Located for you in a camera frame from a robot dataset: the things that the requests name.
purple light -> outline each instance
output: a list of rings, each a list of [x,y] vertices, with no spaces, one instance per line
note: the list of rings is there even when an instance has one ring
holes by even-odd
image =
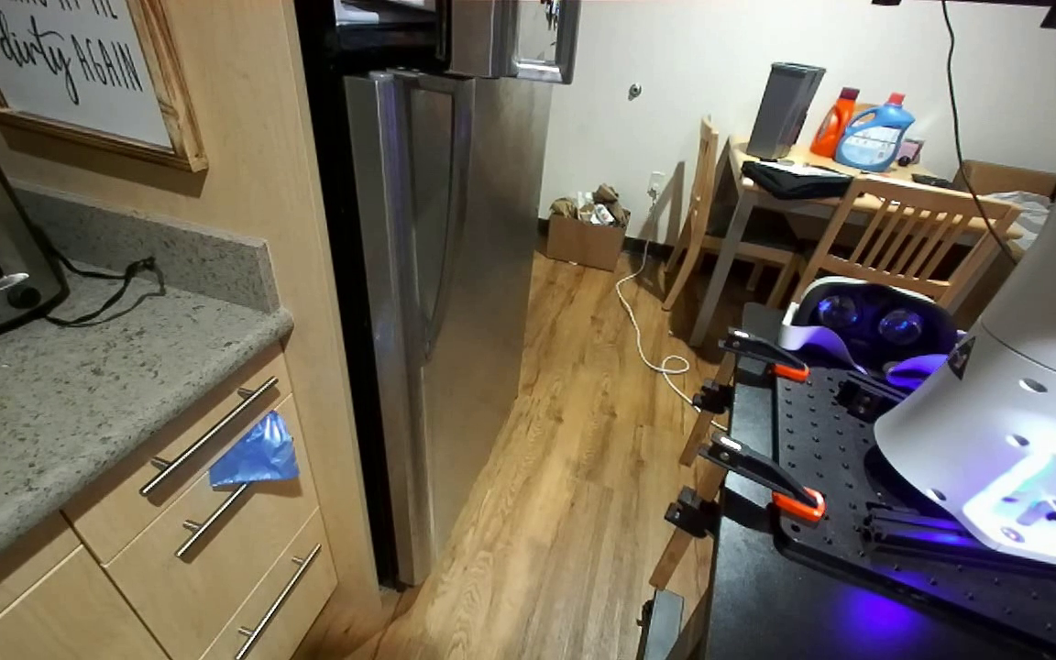
[[[858,647],[867,658],[911,647],[922,628],[922,620],[908,604],[871,590],[847,590],[837,602],[837,620],[842,628],[839,635],[847,640],[847,647]]]

cardboard box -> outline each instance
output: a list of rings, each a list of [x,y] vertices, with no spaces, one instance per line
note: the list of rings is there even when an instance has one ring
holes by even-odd
[[[578,225],[573,216],[550,216],[546,257],[611,271],[614,257],[624,255],[624,238],[624,225]]]

framed sign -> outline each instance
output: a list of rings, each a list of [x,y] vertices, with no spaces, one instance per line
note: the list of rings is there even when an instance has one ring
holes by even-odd
[[[0,0],[0,125],[206,168],[156,0]]]

refrigerator handle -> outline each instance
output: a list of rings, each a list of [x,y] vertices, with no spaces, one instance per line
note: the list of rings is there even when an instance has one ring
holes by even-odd
[[[448,290],[451,290],[451,267],[459,255],[459,238],[464,228],[464,179],[469,179],[469,142],[473,142],[473,119],[475,119],[475,81],[464,78],[407,78],[414,89],[430,89],[440,97],[451,97],[451,185],[448,185],[448,235],[444,235],[444,257],[435,263],[435,285],[432,285],[432,316],[426,321],[426,346],[421,357],[432,354],[444,316],[448,316]]]
[[[502,74],[520,81],[573,85],[578,0],[509,0],[517,12],[502,20]],[[517,24],[526,24],[520,4],[541,4],[552,26],[550,60],[520,60]]]
[[[556,78],[561,78],[561,85],[573,85],[578,0],[552,0],[552,9],[561,14],[561,26],[556,26]]]

plastic bag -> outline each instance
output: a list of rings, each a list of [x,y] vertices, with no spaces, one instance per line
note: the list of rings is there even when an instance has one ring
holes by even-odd
[[[207,488],[298,480],[292,432],[268,411],[239,445],[207,465]]]

